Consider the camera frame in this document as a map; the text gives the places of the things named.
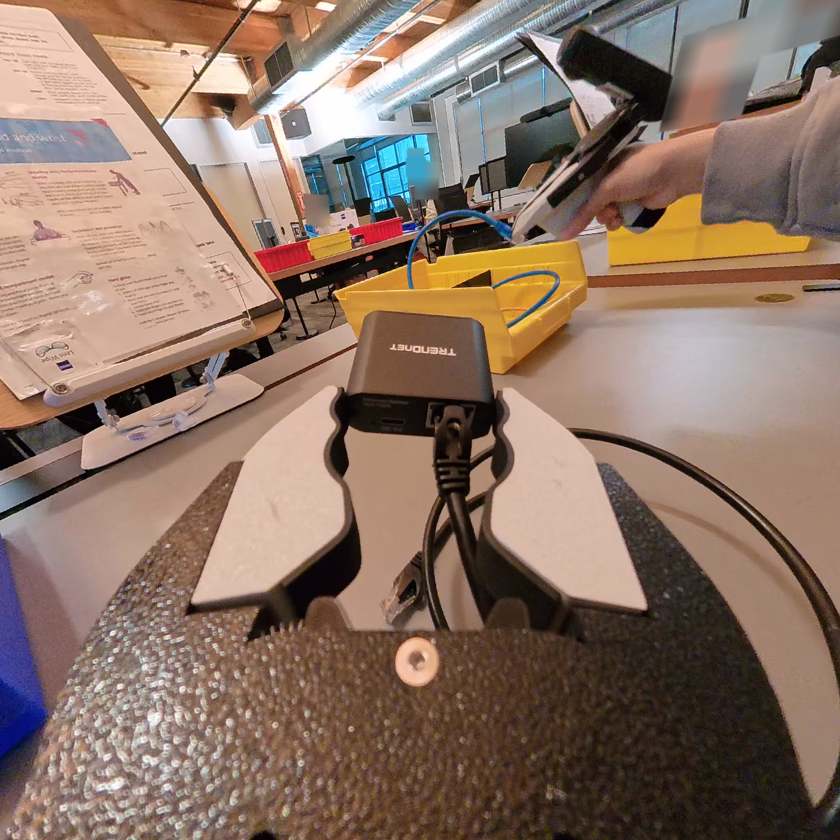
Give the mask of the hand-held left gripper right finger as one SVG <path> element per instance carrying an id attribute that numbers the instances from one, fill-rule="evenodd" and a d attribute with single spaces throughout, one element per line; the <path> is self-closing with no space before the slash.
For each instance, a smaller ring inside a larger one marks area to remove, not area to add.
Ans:
<path id="1" fill-rule="evenodd" d="M 478 535 L 478 609 L 517 600 L 530 627 L 577 610 L 643 616 L 648 600 L 599 467 L 583 444 L 511 387 L 497 394 L 494 481 Z"/>

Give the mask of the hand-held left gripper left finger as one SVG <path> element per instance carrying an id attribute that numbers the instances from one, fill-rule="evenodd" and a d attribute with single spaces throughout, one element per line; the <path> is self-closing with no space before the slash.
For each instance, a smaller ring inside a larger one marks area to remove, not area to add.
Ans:
<path id="1" fill-rule="evenodd" d="M 328 385 L 273 426 L 243 460 L 192 594 L 195 612 L 257 606 L 304 614 L 361 569 L 344 390 Z"/>

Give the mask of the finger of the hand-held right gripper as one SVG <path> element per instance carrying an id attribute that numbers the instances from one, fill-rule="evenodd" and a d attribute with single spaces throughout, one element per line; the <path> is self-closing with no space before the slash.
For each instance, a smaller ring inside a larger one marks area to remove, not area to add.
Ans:
<path id="1" fill-rule="evenodd" d="M 589 172 L 583 164 L 575 164 L 552 173 L 516 216 L 511 242 L 523 245 L 541 235 L 562 233 L 615 168 L 616 164 L 607 164 Z"/>
<path id="2" fill-rule="evenodd" d="M 598 122 L 572 152 L 552 163 L 541 184 L 566 165 L 583 164 L 589 172 L 597 172 L 639 136 L 646 120 L 643 108 L 616 108 Z"/>

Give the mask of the yellow divided plastic bin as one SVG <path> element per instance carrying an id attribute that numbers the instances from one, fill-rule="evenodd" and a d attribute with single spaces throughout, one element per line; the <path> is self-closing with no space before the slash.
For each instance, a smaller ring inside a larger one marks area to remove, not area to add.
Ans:
<path id="1" fill-rule="evenodd" d="M 561 329 L 587 297 L 578 243 L 545 243 L 445 255 L 357 282 L 335 294 L 359 337 L 376 311 L 472 318 L 486 335 L 490 369 L 507 373 Z"/>

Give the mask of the black network adapter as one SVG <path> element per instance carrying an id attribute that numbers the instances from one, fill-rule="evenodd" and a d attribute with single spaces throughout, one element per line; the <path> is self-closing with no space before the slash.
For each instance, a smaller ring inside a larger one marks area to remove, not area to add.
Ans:
<path id="1" fill-rule="evenodd" d="M 372 311 L 362 322 L 348 384 L 348 423 L 371 434 L 434 436 L 459 406 L 474 438 L 495 422 L 487 339 L 473 318 Z"/>

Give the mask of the blue plastic bin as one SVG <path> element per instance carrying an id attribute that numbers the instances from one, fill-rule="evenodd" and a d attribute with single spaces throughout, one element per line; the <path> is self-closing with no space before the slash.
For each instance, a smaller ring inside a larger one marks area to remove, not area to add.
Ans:
<path id="1" fill-rule="evenodd" d="M 46 719 L 6 542 L 1 539 L 1 757 L 15 750 Z"/>

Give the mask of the grey desk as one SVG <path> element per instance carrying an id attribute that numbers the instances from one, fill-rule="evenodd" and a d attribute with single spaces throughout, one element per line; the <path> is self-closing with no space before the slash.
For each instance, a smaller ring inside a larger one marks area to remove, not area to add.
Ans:
<path id="1" fill-rule="evenodd" d="M 795 300 L 754 298 L 787 292 Z M 326 385 L 353 351 L 260 399 L 2 520 L 49 710 L 124 577 L 217 472 Z M 768 517 L 838 603 L 838 295 L 799 283 L 594 289 L 570 323 L 505 376 L 567 427 L 663 448 Z M 590 444 L 683 543 L 761 657 L 817 799 L 832 777 L 838 698 L 807 600 L 767 543 L 673 469 Z"/>
<path id="2" fill-rule="evenodd" d="M 605 234 L 579 238 L 592 288 L 679 287 L 839 280 L 839 245 L 821 239 L 801 253 L 612 267 Z"/>
<path id="3" fill-rule="evenodd" d="M 354 332 L 348 323 L 344 323 L 312 339 L 296 342 L 291 350 L 245 367 L 245 377 L 268 391 L 337 358 L 354 345 Z M 82 437 L 76 437 L 3 469 L 1 518 L 84 480 L 87 472 L 81 467 L 81 450 Z"/>

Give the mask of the white task sheet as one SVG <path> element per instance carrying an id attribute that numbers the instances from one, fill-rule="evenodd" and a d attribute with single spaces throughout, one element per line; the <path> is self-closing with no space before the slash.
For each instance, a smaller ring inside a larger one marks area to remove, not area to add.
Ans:
<path id="1" fill-rule="evenodd" d="M 194 168 L 81 23 L 42 7 L 2 4 L 2 118 L 94 123 L 111 130 L 132 160 L 102 163 L 104 191 L 129 205 L 135 235 L 191 245 L 220 286 L 253 319 L 281 298 Z"/>

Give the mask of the person's right hand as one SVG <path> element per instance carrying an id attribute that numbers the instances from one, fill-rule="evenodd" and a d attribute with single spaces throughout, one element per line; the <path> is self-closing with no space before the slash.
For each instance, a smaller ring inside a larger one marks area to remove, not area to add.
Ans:
<path id="1" fill-rule="evenodd" d="M 622 152 L 557 239 L 575 238 L 593 219 L 617 230 L 623 225 L 620 206 L 626 203 L 659 209 L 699 194 L 716 130 L 704 129 Z"/>

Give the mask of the paper document stand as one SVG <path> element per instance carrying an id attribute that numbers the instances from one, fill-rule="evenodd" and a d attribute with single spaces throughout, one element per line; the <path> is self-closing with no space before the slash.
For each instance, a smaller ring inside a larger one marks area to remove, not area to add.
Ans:
<path id="1" fill-rule="evenodd" d="M 588 81 L 572 78 L 566 70 L 562 69 L 560 58 L 564 41 L 560 38 L 526 30 L 518 34 L 517 39 L 546 67 L 550 68 L 570 91 L 571 116 L 581 139 L 615 110 L 607 93 Z"/>

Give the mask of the large black monitor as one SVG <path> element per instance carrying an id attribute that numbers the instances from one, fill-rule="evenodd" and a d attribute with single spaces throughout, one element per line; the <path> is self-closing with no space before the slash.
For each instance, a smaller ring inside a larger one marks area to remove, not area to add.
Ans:
<path id="1" fill-rule="evenodd" d="M 518 186 L 531 165 L 562 158 L 579 143 L 581 136 L 572 118 L 572 103 L 572 98 L 566 98 L 542 106 L 505 129 L 509 187 Z"/>

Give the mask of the wooden document stand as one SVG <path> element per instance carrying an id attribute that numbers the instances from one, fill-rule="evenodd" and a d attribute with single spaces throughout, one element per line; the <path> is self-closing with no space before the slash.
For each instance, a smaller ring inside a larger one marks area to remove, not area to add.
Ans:
<path id="1" fill-rule="evenodd" d="M 242 374 L 221 375 L 231 349 L 265 338 L 280 311 L 250 318 L 243 332 L 218 333 L 114 365 L 100 375 L 33 395 L 13 389 L 14 360 L 2 354 L 2 429 L 17 430 L 95 407 L 103 428 L 82 442 L 81 466 L 110 464 L 259 397 L 264 387 Z"/>

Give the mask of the red ridged bin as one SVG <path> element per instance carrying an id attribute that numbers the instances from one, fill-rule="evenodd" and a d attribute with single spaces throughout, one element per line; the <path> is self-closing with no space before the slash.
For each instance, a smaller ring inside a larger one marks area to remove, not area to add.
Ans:
<path id="1" fill-rule="evenodd" d="M 269 274 L 303 266 L 312 261 L 308 239 L 258 250 L 255 257 Z"/>
<path id="2" fill-rule="evenodd" d="M 400 217 L 387 218 L 381 222 L 350 229 L 351 247 L 354 249 L 379 244 L 401 236 L 403 236 L 403 221 Z"/>

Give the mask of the long work table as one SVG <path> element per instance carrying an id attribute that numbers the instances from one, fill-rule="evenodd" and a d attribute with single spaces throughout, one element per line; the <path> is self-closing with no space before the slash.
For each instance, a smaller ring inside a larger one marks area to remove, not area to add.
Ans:
<path id="1" fill-rule="evenodd" d="M 407 248 L 411 245 L 413 239 L 413 234 L 404 234 L 400 237 L 389 238 L 378 243 L 373 243 L 372 245 L 352 248 L 336 255 L 311 260 L 299 266 L 292 266 L 279 271 L 273 271 L 268 274 L 268 278 L 272 282 L 279 282 L 280 280 L 285 280 L 287 278 L 299 277 L 300 275 L 311 274 L 312 272 L 319 272 L 330 266 L 335 266 L 348 260 L 362 259 L 364 261 L 369 261 L 373 259 L 374 256 L 378 256 L 380 253 L 391 249 L 396 249 L 399 253 L 406 255 Z"/>

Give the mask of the silver ventilation duct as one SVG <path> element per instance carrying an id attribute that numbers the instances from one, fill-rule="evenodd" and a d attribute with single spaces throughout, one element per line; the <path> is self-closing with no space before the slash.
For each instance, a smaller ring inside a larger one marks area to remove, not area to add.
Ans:
<path id="1" fill-rule="evenodd" d="M 289 35 L 264 62 L 248 93 L 253 110 L 266 115 L 310 93 L 345 60 L 361 52 L 417 1 L 340 1 L 309 37 Z"/>
<path id="2" fill-rule="evenodd" d="M 526 29 L 574 21 L 599 2 L 484 1 L 438 28 L 350 90 L 352 104 L 376 104 L 381 116 L 424 99 L 512 51 Z"/>

